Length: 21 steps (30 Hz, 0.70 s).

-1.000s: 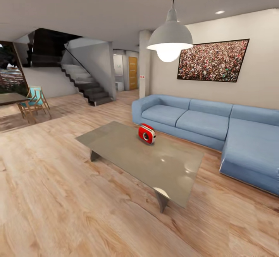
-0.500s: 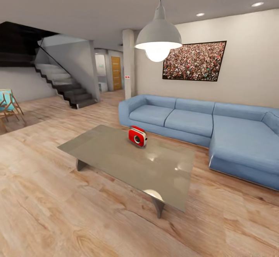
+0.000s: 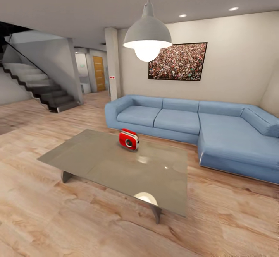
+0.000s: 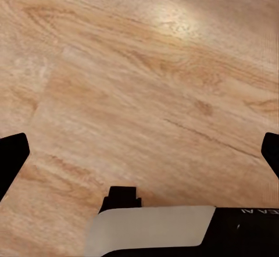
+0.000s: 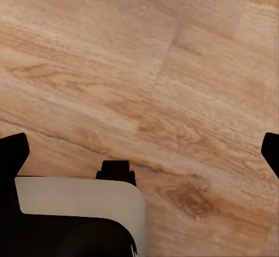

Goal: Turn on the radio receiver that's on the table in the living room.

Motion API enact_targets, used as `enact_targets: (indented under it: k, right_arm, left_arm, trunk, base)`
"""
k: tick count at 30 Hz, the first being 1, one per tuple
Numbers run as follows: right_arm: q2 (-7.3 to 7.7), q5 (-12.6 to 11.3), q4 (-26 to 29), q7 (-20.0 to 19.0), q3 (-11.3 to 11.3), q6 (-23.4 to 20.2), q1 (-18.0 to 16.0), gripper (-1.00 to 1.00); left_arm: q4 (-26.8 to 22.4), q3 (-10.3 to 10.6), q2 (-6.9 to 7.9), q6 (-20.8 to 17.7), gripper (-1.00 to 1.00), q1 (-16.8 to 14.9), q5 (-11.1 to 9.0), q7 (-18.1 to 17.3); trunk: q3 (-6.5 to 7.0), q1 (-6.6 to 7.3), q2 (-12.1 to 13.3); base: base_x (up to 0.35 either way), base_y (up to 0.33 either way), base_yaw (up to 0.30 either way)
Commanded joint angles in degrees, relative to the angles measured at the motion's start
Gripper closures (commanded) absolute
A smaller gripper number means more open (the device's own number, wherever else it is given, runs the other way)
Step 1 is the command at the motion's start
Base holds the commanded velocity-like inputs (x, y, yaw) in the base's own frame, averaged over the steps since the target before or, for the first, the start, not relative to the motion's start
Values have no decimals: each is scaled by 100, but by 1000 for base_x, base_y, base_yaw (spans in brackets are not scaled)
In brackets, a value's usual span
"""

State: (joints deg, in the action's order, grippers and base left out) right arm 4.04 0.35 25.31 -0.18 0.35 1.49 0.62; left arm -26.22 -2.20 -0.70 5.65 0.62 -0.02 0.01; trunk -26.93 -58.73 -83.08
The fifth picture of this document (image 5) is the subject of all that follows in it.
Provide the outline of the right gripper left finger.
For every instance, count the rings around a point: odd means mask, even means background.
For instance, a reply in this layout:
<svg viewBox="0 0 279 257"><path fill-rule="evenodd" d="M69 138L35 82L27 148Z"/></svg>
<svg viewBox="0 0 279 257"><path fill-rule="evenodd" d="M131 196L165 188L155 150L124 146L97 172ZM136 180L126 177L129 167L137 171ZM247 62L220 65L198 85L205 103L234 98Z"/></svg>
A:
<svg viewBox="0 0 279 257"><path fill-rule="evenodd" d="M0 201L30 154L25 133L0 139Z"/></svg>

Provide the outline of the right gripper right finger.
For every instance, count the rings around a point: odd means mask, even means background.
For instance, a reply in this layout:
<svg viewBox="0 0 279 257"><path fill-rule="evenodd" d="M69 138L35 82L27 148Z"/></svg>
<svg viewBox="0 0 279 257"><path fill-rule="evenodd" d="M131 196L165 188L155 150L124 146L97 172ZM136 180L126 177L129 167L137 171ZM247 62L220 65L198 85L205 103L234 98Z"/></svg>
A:
<svg viewBox="0 0 279 257"><path fill-rule="evenodd" d="M279 178L279 134L265 134L261 153Z"/></svg>

